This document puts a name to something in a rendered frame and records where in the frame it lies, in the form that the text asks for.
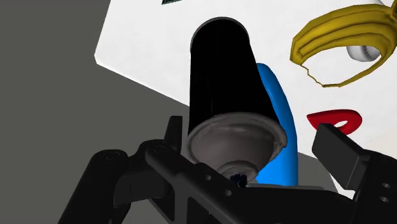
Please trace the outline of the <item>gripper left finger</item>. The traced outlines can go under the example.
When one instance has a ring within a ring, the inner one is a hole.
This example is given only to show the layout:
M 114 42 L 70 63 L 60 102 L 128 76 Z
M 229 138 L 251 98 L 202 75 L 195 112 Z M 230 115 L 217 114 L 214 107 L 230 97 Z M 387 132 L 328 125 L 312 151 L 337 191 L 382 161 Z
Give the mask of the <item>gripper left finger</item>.
M 131 204 L 149 200 L 168 224 L 199 224 L 199 209 L 178 202 L 176 186 L 162 169 L 147 163 L 147 153 L 181 151 L 183 119 L 169 118 L 164 139 L 145 141 L 131 157 L 122 150 L 102 150 L 90 159 L 58 224 L 122 224 Z

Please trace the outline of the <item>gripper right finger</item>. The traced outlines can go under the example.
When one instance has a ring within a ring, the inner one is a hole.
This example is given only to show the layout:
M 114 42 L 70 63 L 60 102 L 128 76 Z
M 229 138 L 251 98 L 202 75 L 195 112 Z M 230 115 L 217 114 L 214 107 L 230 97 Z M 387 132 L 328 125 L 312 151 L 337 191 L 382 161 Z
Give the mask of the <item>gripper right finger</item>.
M 329 123 L 319 124 L 312 152 L 343 189 L 355 191 L 349 224 L 397 224 L 397 159 L 363 149 Z

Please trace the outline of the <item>black spray can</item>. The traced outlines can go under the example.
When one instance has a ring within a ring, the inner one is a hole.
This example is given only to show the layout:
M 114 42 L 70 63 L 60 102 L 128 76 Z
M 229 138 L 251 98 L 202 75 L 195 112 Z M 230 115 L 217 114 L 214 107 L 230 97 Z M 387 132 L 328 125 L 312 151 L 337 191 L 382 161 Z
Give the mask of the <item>black spray can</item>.
M 247 30 L 229 17 L 204 22 L 190 44 L 188 156 L 244 188 L 287 143 Z

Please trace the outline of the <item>yellow banana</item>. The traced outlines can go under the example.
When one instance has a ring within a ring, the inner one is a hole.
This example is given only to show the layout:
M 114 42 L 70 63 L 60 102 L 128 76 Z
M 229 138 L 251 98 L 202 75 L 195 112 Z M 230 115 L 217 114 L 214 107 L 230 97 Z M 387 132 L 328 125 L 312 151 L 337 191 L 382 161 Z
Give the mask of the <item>yellow banana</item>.
M 371 67 L 323 88 L 344 87 L 374 72 L 397 48 L 397 0 L 391 6 L 358 4 L 331 11 L 305 25 L 292 40 L 290 61 L 303 67 L 315 54 L 343 46 L 372 46 L 381 58 Z

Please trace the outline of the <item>blue curved object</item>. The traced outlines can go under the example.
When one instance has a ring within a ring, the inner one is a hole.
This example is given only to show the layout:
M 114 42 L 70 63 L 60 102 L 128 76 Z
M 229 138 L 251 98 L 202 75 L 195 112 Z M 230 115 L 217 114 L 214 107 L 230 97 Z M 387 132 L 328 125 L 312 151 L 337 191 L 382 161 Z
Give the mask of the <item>blue curved object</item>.
M 257 68 L 270 97 L 274 111 L 285 130 L 287 147 L 269 162 L 256 177 L 260 184 L 296 186 L 298 184 L 298 147 L 293 115 L 287 97 L 273 71 L 265 64 L 258 63 Z

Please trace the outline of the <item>white round object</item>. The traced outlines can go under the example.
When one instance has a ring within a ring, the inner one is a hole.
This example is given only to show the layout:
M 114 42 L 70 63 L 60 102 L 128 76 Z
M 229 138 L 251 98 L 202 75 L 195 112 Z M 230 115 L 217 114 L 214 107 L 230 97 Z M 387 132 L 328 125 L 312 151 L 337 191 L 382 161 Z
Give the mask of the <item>white round object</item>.
M 350 58 L 360 62 L 371 62 L 380 56 L 380 51 L 373 46 L 347 46 Z

